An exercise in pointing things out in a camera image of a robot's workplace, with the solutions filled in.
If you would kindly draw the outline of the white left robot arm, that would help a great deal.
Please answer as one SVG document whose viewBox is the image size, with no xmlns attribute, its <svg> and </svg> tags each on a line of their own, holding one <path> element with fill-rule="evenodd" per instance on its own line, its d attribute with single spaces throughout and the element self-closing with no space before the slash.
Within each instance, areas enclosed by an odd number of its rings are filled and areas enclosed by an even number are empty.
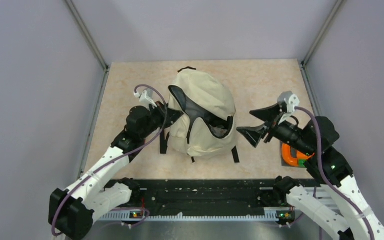
<svg viewBox="0 0 384 240">
<path fill-rule="evenodd" d="M 48 222 L 52 234 L 82 240 L 94 223 L 116 207 L 136 206 L 141 198 L 139 185 L 129 178 L 112 184 L 112 178 L 150 144 L 146 139 L 152 133 L 157 139 L 183 114 L 161 102 L 131 108 L 124 129 L 100 160 L 76 182 L 65 189 L 57 188 L 50 195 Z"/>
</svg>

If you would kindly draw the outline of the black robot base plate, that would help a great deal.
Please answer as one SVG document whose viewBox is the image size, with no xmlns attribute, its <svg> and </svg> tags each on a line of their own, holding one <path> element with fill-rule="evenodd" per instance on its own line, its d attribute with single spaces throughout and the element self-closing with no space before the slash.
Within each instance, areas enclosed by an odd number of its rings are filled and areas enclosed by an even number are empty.
<svg viewBox="0 0 384 240">
<path fill-rule="evenodd" d="M 152 217 L 246 217 L 293 210 L 275 196 L 273 179 L 135 179 L 134 183 L 139 187 L 120 207 L 145 208 Z"/>
</svg>

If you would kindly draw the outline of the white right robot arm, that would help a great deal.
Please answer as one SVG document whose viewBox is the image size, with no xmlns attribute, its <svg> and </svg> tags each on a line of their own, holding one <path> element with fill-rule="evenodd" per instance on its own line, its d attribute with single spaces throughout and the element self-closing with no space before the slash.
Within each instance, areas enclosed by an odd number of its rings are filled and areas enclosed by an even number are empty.
<svg viewBox="0 0 384 240">
<path fill-rule="evenodd" d="M 253 146 L 278 139 L 308 156 L 304 167 L 338 207 L 333 211 L 291 177 L 279 176 L 274 185 L 273 200 L 279 206 L 298 208 L 334 240 L 384 240 L 384 225 L 363 196 L 354 171 L 346 158 L 334 148 L 339 139 L 333 123 L 324 116 L 310 113 L 304 128 L 288 122 L 303 107 L 275 104 L 252 110 L 259 126 L 242 126 L 237 131 Z"/>
</svg>

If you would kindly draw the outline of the cream canvas backpack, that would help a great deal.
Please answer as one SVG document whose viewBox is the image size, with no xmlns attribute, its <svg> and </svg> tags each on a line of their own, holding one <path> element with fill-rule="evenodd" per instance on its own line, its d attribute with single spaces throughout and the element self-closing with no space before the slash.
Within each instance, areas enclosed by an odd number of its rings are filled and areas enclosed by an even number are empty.
<svg viewBox="0 0 384 240">
<path fill-rule="evenodd" d="M 183 116 L 168 133 L 160 134 L 160 153 L 172 147 L 192 161 L 231 153 L 234 163 L 240 163 L 237 111 L 230 89 L 209 73 L 187 66 L 178 70 L 168 91 L 168 106 Z"/>
</svg>

